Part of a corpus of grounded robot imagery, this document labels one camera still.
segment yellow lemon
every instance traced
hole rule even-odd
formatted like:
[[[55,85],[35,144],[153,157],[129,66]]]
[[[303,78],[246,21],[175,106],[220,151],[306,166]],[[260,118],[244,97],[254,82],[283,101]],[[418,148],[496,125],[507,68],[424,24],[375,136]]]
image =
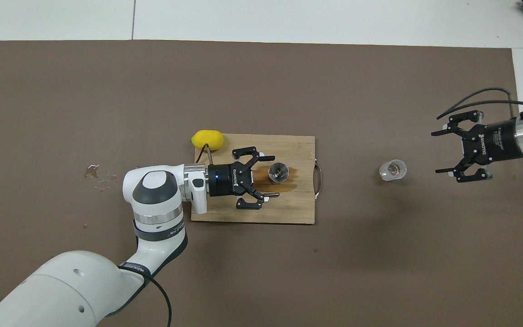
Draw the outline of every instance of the yellow lemon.
[[[223,134],[218,130],[202,129],[191,137],[191,143],[197,149],[201,149],[207,143],[212,150],[218,150],[223,146],[224,141]]]

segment metal handle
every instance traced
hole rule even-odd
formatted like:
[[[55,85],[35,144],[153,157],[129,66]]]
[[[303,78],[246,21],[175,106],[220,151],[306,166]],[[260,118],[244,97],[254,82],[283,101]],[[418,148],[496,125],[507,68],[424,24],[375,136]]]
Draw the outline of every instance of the metal handle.
[[[318,166],[318,159],[314,158],[314,169],[318,170],[318,190],[314,192],[314,200],[318,199],[320,189],[322,188],[322,169]]]

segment small glass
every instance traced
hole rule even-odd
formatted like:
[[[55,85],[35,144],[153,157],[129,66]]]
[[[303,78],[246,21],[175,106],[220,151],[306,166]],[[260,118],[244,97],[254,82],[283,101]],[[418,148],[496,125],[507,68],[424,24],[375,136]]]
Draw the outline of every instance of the small glass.
[[[401,160],[394,159],[382,164],[378,170],[382,180],[391,181],[401,179],[407,174],[407,165]]]
[[[270,175],[270,180],[274,184],[280,184],[288,179],[289,169],[288,166],[284,165],[283,163],[276,162],[270,167],[268,174]]]

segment white table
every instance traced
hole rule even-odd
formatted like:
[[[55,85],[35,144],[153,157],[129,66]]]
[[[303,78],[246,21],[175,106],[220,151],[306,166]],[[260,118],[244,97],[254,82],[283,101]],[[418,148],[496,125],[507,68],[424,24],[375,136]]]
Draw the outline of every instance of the white table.
[[[0,0],[0,40],[156,39],[512,48],[517,96],[523,100],[523,12],[518,3]]]

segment spilled liquid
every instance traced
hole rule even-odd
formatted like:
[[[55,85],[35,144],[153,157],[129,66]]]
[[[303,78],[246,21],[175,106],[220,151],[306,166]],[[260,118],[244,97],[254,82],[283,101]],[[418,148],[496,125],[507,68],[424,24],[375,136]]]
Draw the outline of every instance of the spilled liquid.
[[[268,174],[270,166],[259,166],[253,171],[253,187],[262,193],[288,192],[297,188],[297,169],[288,167],[289,176],[280,184],[274,184]]]
[[[100,165],[89,165],[86,168],[84,178],[98,178],[98,167],[100,167]]]
[[[84,178],[100,179],[94,186],[94,189],[100,192],[103,192],[105,190],[108,190],[109,188],[116,186],[116,184],[118,184],[118,176],[116,176],[115,174],[110,174],[110,172],[108,172],[107,174],[100,173],[98,169],[99,167],[100,165],[89,165],[86,168]]]

